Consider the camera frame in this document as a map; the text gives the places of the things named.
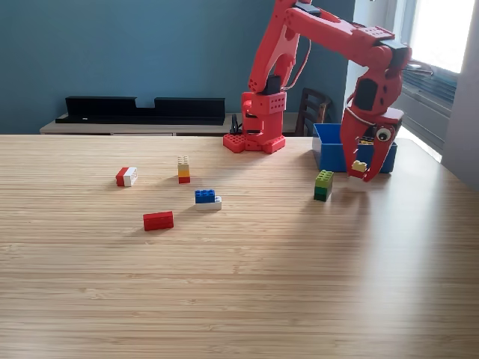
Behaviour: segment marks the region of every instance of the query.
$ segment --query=window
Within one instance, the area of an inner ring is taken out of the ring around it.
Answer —
[[[403,72],[403,93],[394,104],[403,125],[441,153],[461,72],[475,2],[389,0],[394,33],[412,47],[412,58],[429,64],[432,76]]]
[[[410,45],[415,60],[460,73],[475,0],[417,0]]]

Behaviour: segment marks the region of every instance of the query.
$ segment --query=red robotic arm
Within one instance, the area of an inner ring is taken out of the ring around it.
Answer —
[[[224,144],[235,152],[272,153],[284,146],[281,133],[285,91],[295,64],[299,36],[368,67],[347,103],[341,141],[348,174],[369,181],[379,173],[401,126],[403,112],[389,106],[400,95],[401,71],[411,58],[411,49],[396,42],[394,35],[383,28],[350,24],[312,6],[311,0],[276,0],[254,60],[248,83],[250,92],[242,95],[243,134],[240,138],[225,136]],[[369,128],[374,133],[374,155],[370,167],[362,173],[353,169],[353,163],[359,140]]]

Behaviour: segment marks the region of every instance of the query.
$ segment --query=blue bin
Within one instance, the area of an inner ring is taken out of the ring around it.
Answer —
[[[340,139],[341,124],[315,123],[313,137],[313,151],[317,167],[320,171],[346,172],[343,144]],[[382,174],[392,172],[396,159],[397,144],[394,142],[381,168]],[[358,145],[357,159],[370,166],[373,158],[374,146],[370,144]]]

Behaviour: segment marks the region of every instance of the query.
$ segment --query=googly eye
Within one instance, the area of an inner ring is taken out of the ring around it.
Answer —
[[[376,137],[378,140],[381,142],[386,142],[391,139],[391,131],[389,129],[379,129],[378,132],[376,133]]]

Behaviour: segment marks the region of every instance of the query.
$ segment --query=green lego brick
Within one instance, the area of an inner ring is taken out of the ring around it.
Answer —
[[[328,196],[325,194],[315,194],[314,200],[320,200],[321,202],[326,202],[328,200]]]
[[[324,187],[314,187],[314,194],[328,194],[329,188]]]
[[[333,175],[333,172],[321,171],[316,177],[316,187],[328,188],[332,184]]]

